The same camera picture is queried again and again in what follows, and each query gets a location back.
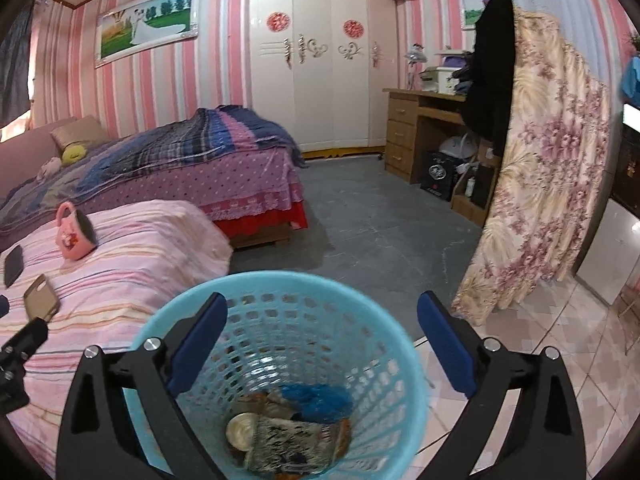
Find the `black box under desk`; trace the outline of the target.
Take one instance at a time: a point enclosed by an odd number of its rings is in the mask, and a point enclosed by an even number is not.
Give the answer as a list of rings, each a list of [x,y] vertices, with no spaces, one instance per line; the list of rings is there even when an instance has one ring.
[[[423,165],[420,188],[449,202],[454,186],[460,178],[458,167],[462,164],[463,160],[460,158],[441,152],[428,152]]]

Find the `wooden desk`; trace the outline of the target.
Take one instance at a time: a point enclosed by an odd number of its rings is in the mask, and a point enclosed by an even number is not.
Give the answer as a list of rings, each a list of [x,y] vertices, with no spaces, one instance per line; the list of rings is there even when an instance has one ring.
[[[386,88],[388,111],[384,166],[410,184],[420,185],[428,152],[463,160],[450,208],[484,226],[494,195],[501,158],[492,144],[466,128],[463,96]]]

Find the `dark window cloth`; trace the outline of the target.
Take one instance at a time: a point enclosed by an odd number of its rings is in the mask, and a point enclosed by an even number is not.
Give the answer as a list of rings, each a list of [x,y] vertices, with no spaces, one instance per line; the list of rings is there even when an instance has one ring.
[[[30,109],[28,72],[35,2],[24,4],[1,40],[1,127]]]

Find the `pink plush toy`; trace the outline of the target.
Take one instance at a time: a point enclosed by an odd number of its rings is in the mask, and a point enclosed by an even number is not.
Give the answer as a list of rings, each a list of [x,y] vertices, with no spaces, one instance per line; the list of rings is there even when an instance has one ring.
[[[52,157],[45,162],[36,175],[36,180],[42,182],[57,174],[63,168],[62,159],[59,157]]]

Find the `dark patterned snack wrapper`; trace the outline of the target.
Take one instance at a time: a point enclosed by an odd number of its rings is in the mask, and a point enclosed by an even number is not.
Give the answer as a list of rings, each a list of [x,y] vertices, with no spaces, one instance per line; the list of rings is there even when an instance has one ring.
[[[348,448],[348,422],[318,424],[259,416],[244,467],[254,474],[322,474]]]

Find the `yellow plush toy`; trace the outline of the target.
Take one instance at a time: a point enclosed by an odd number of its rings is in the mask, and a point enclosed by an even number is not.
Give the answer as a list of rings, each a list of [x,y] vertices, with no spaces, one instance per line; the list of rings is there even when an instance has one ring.
[[[62,151],[61,160],[64,167],[72,166],[87,156],[87,149],[82,144],[70,144]]]

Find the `black hanging coat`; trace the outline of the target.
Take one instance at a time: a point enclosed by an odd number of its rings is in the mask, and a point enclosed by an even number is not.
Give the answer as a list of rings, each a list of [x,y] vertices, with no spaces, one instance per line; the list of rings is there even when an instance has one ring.
[[[512,0],[489,0],[476,23],[471,85],[461,116],[465,125],[502,157],[508,135],[515,66]]]

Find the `brown phone case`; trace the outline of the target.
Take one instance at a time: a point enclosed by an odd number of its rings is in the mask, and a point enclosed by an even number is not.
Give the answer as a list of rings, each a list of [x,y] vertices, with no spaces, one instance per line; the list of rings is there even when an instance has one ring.
[[[23,300],[29,321],[41,318],[49,323],[61,305],[53,286],[44,274],[39,275],[25,290]]]

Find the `pink striped bed cover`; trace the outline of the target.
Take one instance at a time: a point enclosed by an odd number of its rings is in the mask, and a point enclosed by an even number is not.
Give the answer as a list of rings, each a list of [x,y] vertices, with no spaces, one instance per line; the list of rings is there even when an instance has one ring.
[[[187,202],[151,200],[90,214],[99,246],[67,261],[50,221],[18,241],[24,271],[3,287],[9,311],[1,319],[8,340],[27,322],[23,295],[43,275],[60,302],[49,335],[26,364],[30,402],[9,414],[17,437],[46,474],[54,473],[58,430],[81,353],[90,344],[126,349],[157,310],[185,290],[229,271],[233,249],[201,209]]]

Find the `black smartphone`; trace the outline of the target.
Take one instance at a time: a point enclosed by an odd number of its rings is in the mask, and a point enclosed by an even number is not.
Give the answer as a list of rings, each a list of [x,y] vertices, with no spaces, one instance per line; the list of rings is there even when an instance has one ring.
[[[4,259],[3,283],[9,288],[24,271],[23,247],[16,245]]]

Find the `purple bed with blanket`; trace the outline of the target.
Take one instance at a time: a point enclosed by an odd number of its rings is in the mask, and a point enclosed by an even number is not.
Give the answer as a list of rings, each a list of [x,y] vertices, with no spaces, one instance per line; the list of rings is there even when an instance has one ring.
[[[197,206],[230,240],[308,226],[297,171],[305,161],[285,128],[239,105],[200,108],[183,122],[90,148],[1,202],[1,246],[53,220],[66,200],[85,214],[147,200]]]

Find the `blue plastic bag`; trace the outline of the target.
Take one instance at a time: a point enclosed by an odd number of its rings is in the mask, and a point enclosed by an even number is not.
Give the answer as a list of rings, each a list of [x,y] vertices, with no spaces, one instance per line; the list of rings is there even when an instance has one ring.
[[[354,409],[352,396],[341,386],[287,384],[279,392],[304,422],[334,424],[349,418]]]

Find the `framed wedding photo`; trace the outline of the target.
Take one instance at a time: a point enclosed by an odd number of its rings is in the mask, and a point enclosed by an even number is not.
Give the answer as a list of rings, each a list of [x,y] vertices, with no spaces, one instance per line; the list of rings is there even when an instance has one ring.
[[[96,22],[94,65],[198,36],[200,0],[134,0]]]

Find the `white printer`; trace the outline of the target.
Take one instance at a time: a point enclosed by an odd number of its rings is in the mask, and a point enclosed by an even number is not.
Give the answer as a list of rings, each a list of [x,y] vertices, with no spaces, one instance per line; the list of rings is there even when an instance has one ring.
[[[440,50],[435,53],[433,63],[424,67],[420,73],[421,89],[428,92],[454,94],[459,79],[454,76],[466,66],[469,51]]]

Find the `desk lamp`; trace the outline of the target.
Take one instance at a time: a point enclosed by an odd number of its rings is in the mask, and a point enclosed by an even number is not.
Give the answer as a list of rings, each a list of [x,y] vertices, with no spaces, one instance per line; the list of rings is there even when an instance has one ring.
[[[420,68],[427,61],[422,44],[413,44],[405,54],[407,61],[406,89],[416,90],[419,87]]]

